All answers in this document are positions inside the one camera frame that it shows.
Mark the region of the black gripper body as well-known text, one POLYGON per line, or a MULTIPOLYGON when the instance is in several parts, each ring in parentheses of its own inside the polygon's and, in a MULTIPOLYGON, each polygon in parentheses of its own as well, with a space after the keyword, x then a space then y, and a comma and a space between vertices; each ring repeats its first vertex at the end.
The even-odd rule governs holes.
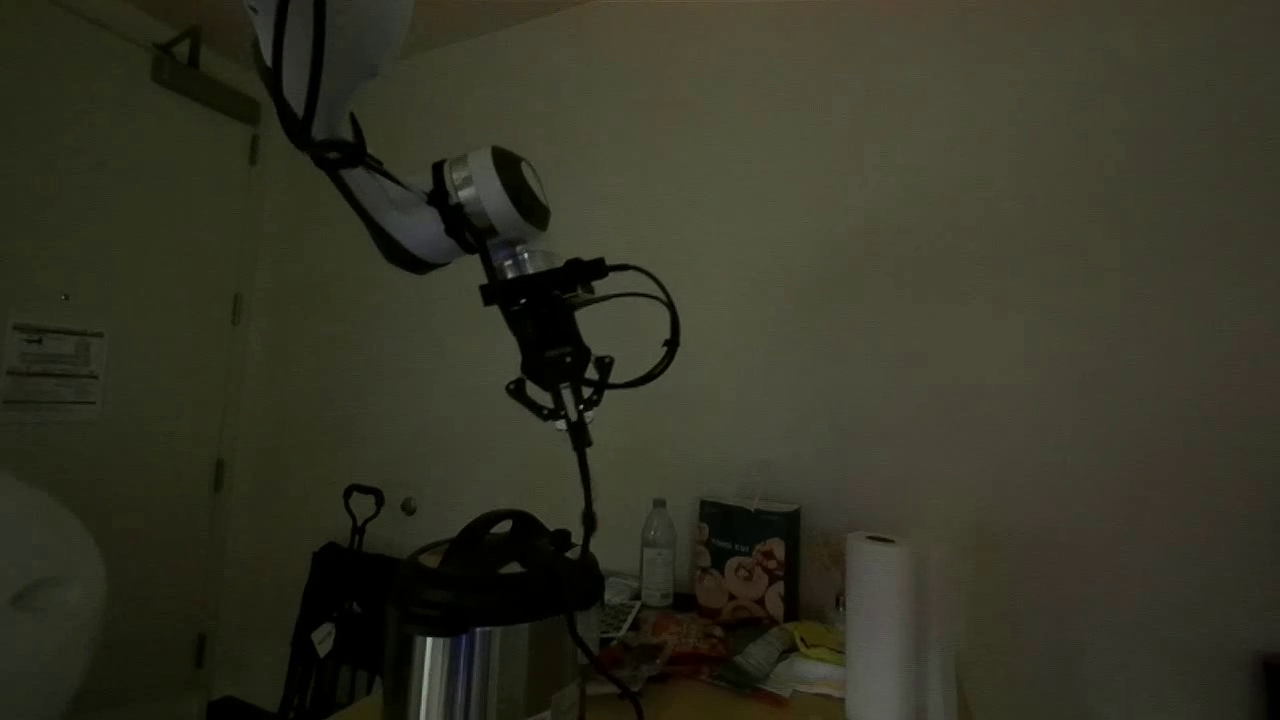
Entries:
POLYGON ((594 285, 607 276, 605 261, 565 261, 545 273, 487 282, 480 302, 496 307, 522 349, 522 377, 535 389, 576 383, 594 349, 580 337, 576 307, 594 302, 594 285))

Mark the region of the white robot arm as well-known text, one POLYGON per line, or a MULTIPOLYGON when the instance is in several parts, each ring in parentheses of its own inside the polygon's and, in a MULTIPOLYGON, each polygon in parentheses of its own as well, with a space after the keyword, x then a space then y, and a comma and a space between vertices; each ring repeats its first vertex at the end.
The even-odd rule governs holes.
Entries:
POLYGON ((480 270, 480 303, 518 349, 510 397, 548 423, 585 423, 605 402, 598 352, 576 325, 601 261, 552 261, 552 203, 528 156, 472 144, 410 166, 392 156, 386 76, 406 62, 417 0, 242 0, 258 76, 283 142, 329 180, 371 250, 410 276, 457 261, 480 270))

